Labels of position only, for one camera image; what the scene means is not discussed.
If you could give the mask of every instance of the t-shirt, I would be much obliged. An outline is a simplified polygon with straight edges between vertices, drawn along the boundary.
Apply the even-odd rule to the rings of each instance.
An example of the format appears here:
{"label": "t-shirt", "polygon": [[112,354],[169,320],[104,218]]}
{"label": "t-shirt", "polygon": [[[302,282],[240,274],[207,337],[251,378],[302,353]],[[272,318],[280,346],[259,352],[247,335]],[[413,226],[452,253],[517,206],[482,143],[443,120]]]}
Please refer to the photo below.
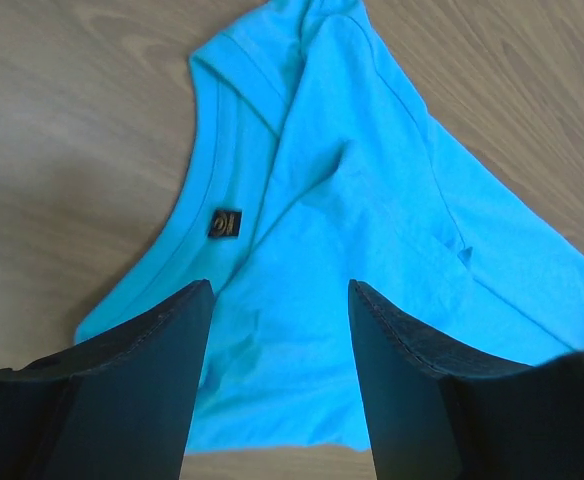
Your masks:
{"label": "t-shirt", "polygon": [[352,278],[510,360],[584,349],[584,257],[430,116],[360,0],[273,0],[190,65],[197,137],[183,192],[76,333],[211,281],[188,452],[369,446]]}

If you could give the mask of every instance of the shirt label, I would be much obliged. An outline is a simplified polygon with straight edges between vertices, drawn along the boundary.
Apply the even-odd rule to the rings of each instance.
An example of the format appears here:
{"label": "shirt label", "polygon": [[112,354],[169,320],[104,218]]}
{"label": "shirt label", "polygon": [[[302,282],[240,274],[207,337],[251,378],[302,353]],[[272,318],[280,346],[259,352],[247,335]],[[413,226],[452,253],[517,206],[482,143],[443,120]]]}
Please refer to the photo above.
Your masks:
{"label": "shirt label", "polygon": [[241,227],[241,212],[217,209],[212,217],[208,238],[236,238]]}

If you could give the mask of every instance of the turquoise t-shirt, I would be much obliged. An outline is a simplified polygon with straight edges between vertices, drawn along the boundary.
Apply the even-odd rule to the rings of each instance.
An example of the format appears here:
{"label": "turquoise t-shirt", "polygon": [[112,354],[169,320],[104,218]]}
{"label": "turquoise t-shirt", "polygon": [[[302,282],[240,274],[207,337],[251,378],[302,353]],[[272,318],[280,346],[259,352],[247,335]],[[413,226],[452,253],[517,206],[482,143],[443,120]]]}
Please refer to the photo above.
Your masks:
{"label": "turquoise t-shirt", "polygon": [[[369,446],[351,278],[494,355],[538,364],[584,349],[584,257],[430,116],[360,0],[271,1],[191,72],[183,193],[76,333],[211,281],[188,452]],[[238,237],[208,237],[219,208],[242,212]]]}

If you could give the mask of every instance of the stitching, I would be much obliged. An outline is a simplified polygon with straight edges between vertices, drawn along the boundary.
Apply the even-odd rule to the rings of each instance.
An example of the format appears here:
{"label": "stitching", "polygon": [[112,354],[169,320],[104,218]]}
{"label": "stitching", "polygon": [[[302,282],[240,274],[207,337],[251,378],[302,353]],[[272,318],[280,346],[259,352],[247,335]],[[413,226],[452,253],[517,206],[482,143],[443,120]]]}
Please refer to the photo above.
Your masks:
{"label": "stitching", "polygon": [[448,212],[448,215],[450,217],[450,220],[452,220],[452,223],[454,224],[457,233],[459,234],[459,237],[461,238],[461,243],[463,244],[463,249],[467,248],[467,243],[465,241],[465,238],[463,237],[463,234],[461,233],[461,229],[459,228],[459,224],[456,221],[456,218],[454,217],[454,215],[452,214],[452,211],[450,209],[450,206],[448,204],[448,202],[445,199],[445,196],[443,195],[443,190],[441,189],[441,185],[439,183],[439,179],[437,178],[436,174],[434,173],[434,165],[432,163],[432,154],[430,153],[430,149],[427,148],[428,142],[427,142],[427,138],[426,135],[424,135],[423,133],[423,129],[421,127],[421,125],[419,125],[419,122],[416,121],[416,118],[414,118],[414,115],[412,114],[412,111],[408,108],[408,106],[405,104],[405,102],[403,101],[403,99],[401,98],[400,95],[398,95],[396,93],[396,91],[390,86],[390,84],[387,82],[387,80],[385,79],[385,77],[383,75],[381,75],[381,73],[379,72],[379,67],[374,59],[374,47],[372,45],[372,41],[370,40],[370,37],[368,37],[368,34],[366,33],[365,29],[363,28],[363,26],[358,22],[358,20],[356,20],[355,18],[353,18],[350,15],[345,15],[345,14],[336,14],[335,16],[341,17],[341,18],[345,18],[347,20],[350,20],[352,23],[354,23],[359,30],[361,30],[361,33],[363,34],[363,37],[365,37],[365,40],[368,44],[368,48],[370,49],[370,56],[372,58],[372,63],[374,65],[374,72],[376,73],[377,77],[379,77],[381,79],[381,81],[383,82],[383,84],[388,88],[388,90],[390,90],[390,92],[392,93],[392,95],[394,95],[394,97],[399,101],[399,103],[401,105],[403,105],[404,110],[406,111],[406,113],[408,114],[408,116],[410,117],[410,119],[412,120],[412,123],[414,123],[414,125],[416,126],[419,135],[421,136],[421,140],[423,141],[423,143],[426,145],[426,152],[427,152],[427,157],[428,157],[428,163],[430,164],[430,170],[432,172],[432,178],[434,179],[434,183],[436,185],[436,188],[439,192],[439,196],[441,197],[441,201],[443,202],[443,205],[445,206],[446,211]]}
{"label": "stitching", "polygon": [[435,373],[441,375],[449,375],[448,372],[444,372],[439,370],[435,365],[432,365],[425,361],[421,356],[417,355],[415,352],[410,349],[408,345],[406,345],[403,340],[397,335],[396,331],[390,325],[388,319],[385,318],[385,310],[383,308],[376,308],[376,305],[373,303],[372,299],[361,289],[361,287],[357,284],[356,291],[359,294],[361,300],[363,300],[364,306],[367,308],[368,313],[370,313],[375,319],[379,320],[382,325],[383,332],[385,333],[386,337],[390,336],[392,338],[388,338],[388,340],[393,341],[396,345],[399,345],[402,349],[404,349],[408,354],[410,354],[411,358],[416,360],[421,366],[424,368],[431,370]]}
{"label": "stitching", "polygon": [[499,294],[498,292],[496,292],[493,288],[491,288],[489,285],[487,285],[485,282],[483,282],[480,278],[476,278],[474,276],[472,278],[473,278],[473,280],[476,283],[478,283],[479,285],[481,285],[488,292],[490,292],[492,295],[494,295],[495,297],[497,297],[499,300],[501,300],[503,303],[505,303],[506,305],[508,305],[510,308],[516,310],[520,315],[522,315],[523,317],[527,318],[531,323],[533,323],[534,325],[536,325],[537,327],[539,327],[542,331],[544,331],[550,337],[552,337],[557,342],[559,342],[560,344],[562,344],[563,346],[565,346],[568,350],[570,350],[571,352],[578,351],[578,348],[573,347],[569,342],[567,342],[566,340],[563,340],[561,337],[559,337],[556,333],[552,332],[548,327],[546,327],[545,325],[543,325],[541,322],[539,322],[538,320],[535,320],[534,318],[532,318],[529,314],[527,314],[522,309],[520,309],[519,307],[517,307],[510,300],[504,298],[501,294]]}
{"label": "stitching", "polygon": [[[287,106],[289,105],[289,102],[285,100],[284,95],[279,92],[279,90],[274,86],[274,84],[272,83],[272,81],[270,80],[270,78],[268,77],[268,75],[263,71],[263,69],[261,69],[261,67],[259,67],[259,65],[256,63],[256,61],[252,58],[252,55],[250,55],[248,53],[248,51],[243,48],[243,45],[241,45],[241,43],[239,43],[238,41],[236,41],[234,39],[234,37],[232,37],[231,35],[222,32],[219,35],[227,38],[228,40],[230,40],[232,43],[234,43],[244,54],[245,56],[250,60],[250,62],[252,63],[252,65],[254,65],[254,68],[256,69],[256,71],[258,71],[261,76],[265,79],[265,81],[268,83],[268,85],[270,85],[270,87],[272,88],[272,90],[274,91],[274,93],[276,93],[276,95],[281,99],[281,101]],[[241,32],[236,32],[235,35],[240,36],[243,40],[246,41],[251,41],[250,38],[247,35],[243,35]]]}
{"label": "stitching", "polygon": [[[379,205],[379,208],[381,208],[385,211],[387,218],[394,219],[395,217],[394,217],[394,215],[392,215],[392,212],[390,211],[388,204],[386,202],[378,201],[378,199],[379,199],[378,187],[371,188],[372,185],[370,185],[370,183],[369,183],[368,176],[362,176],[362,177],[360,177],[360,179],[361,179],[361,181],[363,181],[365,183],[365,187],[367,187],[366,190],[367,190],[367,192],[369,192],[369,195],[374,196],[377,199],[376,203]],[[426,260],[430,267],[432,267],[433,269],[439,270],[442,280],[444,280],[448,285],[453,287],[453,289],[457,289],[457,285],[458,285],[459,280],[455,277],[449,278],[449,274],[448,274],[449,269],[447,269],[446,271],[441,271],[440,268],[441,268],[442,262],[437,262],[436,259],[433,259],[431,255],[424,253],[423,249],[419,248],[419,246],[422,245],[422,242],[420,242],[418,240],[418,238],[416,238],[416,236],[419,235],[417,232],[422,231],[423,233],[421,235],[423,235],[424,237],[427,236],[429,239],[431,239],[432,242],[436,242],[437,248],[440,246],[442,249],[441,252],[449,255],[450,262],[455,262],[455,261],[460,262],[458,256],[455,256],[454,252],[452,252],[451,250],[448,250],[444,245],[442,245],[440,243],[440,241],[434,235],[430,234],[426,230],[420,229],[418,226],[414,225],[413,222],[409,222],[409,223],[407,223],[407,225],[404,225],[404,226],[407,228],[400,228],[400,225],[398,225],[396,221],[392,221],[392,230],[393,230],[394,234],[398,238],[405,240],[405,242],[410,246],[410,248],[412,248],[412,250],[414,250],[414,252],[419,256],[419,258]],[[473,275],[471,274],[471,272],[468,270],[468,268],[465,265],[455,266],[455,270],[457,270],[457,269],[458,269],[457,275],[463,274],[464,276],[468,275],[470,278],[473,278]]]}
{"label": "stitching", "polygon": [[[208,196],[210,194],[210,189],[212,187],[212,184],[214,183],[214,178],[215,178],[215,174],[218,174],[218,169],[217,169],[217,164],[218,164],[218,156],[219,156],[219,139],[221,136],[221,132],[220,132],[220,128],[219,128],[219,123],[220,123],[220,115],[221,115],[221,89],[219,88],[219,85],[217,84],[217,89],[216,89],[216,115],[215,115],[215,142],[214,142],[214,152],[212,153],[212,165],[211,165],[211,174],[210,174],[210,179],[208,181],[208,184],[206,185],[205,188],[205,193],[203,194],[203,200],[201,201],[201,203],[198,205],[198,210],[196,212],[196,214],[193,217],[192,223],[190,223],[190,225],[187,227],[187,230],[183,233],[183,235],[181,236],[181,241],[178,243],[178,245],[176,245],[174,247],[174,249],[172,250],[172,253],[170,253],[170,255],[167,257],[167,260],[163,263],[163,265],[161,265],[161,267],[158,269],[158,271],[152,276],[152,278],[150,280],[147,281],[147,283],[145,284],[145,286],[136,294],[134,295],[133,298],[128,299],[127,303],[125,304],[125,306],[123,308],[121,308],[120,313],[116,316],[116,319],[111,322],[111,324],[113,326],[109,327],[109,328],[113,328],[114,326],[118,326],[121,323],[123,323],[121,321],[122,318],[124,318],[124,313],[126,312],[126,310],[128,308],[130,308],[130,305],[132,305],[134,302],[136,302],[140,297],[142,297],[143,295],[145,295],[148,290],[150,290],[150,288],[152,288],[152,286],[156,283],[157,279],[161,276],[161,274],[163,273],[163,271],[165,270],[166,266],[171,263],[171,260],[174,259],[174,257],[176,256],[176,254],[179,252],[179,250],[181,250],[183,248],[183,245],[186,243],[186,241],[189,240],[191,232],[193,231],[194,225],[196,224],[196,222],[199,220],[199,218],[202,215],[203,212],[203,206],[206,204],[206,201],[208,199]],[[197,122],[197,127],[196,127],[196,132],[195,132],[195,143],[194,143],[194,147],[192,150],[192,154],[195,152],[196,150],[196,142],[199,138],[199,119],[196,119]],[[119,286],[128,279],[129,273],[132,272],[132,270],[134,270],[135,268],[138,267],[138,265],[143,262],[148,253],[150,253],[150,251],[154,250],[157,242],[159,241],[159,239],[161,239],[163,237],[163,235],[166,233],[166,227],[168,226],[168,224],[170,223],[170,220],[172,220],[172,218],[174,217],[174,213],[176,211],[176,209],[181,205],[181,197],[185,191],[185,189],[187,188],[187,182],[189,180],[189,173],[190,173],[190,168],[192,167],[192,160],[194,159],[192,154],[190,155],[190,163],[188,165],[188,169],[185,172],[185,176],[184,176],[184,180],[183,180],[183,185],[181,186],[180,190],[179,190],[179,195],[177,197],[176,203],[174,204],[174,206],[172,207],[172,210],[170,211],[168,218],[165,222],[165,224],[163,225],[163,228],[161,229],[161,232],[159,233],[158,237],[156,239],[154,239],[154,241],[152,242],[152,245],[150,245],[150,247],[143,253],[143,255],[141,256],[141,258],[135,263],[135,265],[132,267],[132,269],[123,277],[123,279],[117,283],[117,285],[114,287],[114,290],[112,290],[112,292],[110,292],[105,298],[109,298],[113,293],[115,293],[116,290],[119,289]],[[92,312],[96,312],[97,310],[99,310],[101,307],[101,303],[99,303],[93,310]]]}
{"label": "stitching", "polygon": [[154,332],[156,332],[159,328],[161,328],[167,322],[167,320],[170,317],[172,317],[172,315],[174,314],[175,310],[177,310],[179,305],[181,305],[183,303],[187,303],[190,300],[190,298],[192,297],[192,295],[194,295],[195,291],[197,291],[199,289],[200,286],[201,286],[201,282],[199,281],[199,282],[195,283],[192,286],[192,288],[186,290],[183,297],[177,301],[177,305],[172,306],[172,307],[170,307],[170,309],[168,309],[168,311],[159,314],[157,322],[152,326],[152,328],[147,330],[140,337],[138,337],[134,341],[134,343],[132,345],[130,345],[124,352],[119,352],[116,356],[112,357],[110,359],[110,361],[108,361],[107,363],[104,363],[95,369],[88,370],[88,372],[97,372],[99,370],[110,367],[113,364],[115,364],[116,362],[118,362],[119,360],[121,360],[122,357],[130,355],[134,350],[136,350],[139,347],[139,345],[141,345],[148,337],[150,337],[152,334],[154,334]]}

